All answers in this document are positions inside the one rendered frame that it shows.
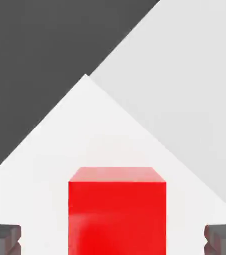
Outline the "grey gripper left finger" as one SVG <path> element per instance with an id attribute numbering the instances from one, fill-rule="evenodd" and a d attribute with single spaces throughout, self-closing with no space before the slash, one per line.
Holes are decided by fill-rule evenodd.
<path id="1" fill-rule="evenodd" d="M 21 226 L 0 224 L 0 255 L 21 255 Z"/>

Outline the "small red cube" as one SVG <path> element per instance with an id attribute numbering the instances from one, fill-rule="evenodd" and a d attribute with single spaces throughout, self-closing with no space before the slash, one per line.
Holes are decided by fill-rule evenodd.
<path id="1" fill-rule="evenodd" d="M 68 255 L 166 255 L 166 182 L 153 168 L 82 167 L 68 188 Z"/>

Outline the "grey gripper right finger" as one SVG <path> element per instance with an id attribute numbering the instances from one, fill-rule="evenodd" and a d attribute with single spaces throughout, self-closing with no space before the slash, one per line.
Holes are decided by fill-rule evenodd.
<path id="1" fill-rule="evenodd" d="M 205 225 L 204 255 L 226 255 L 226 224 Z"/>

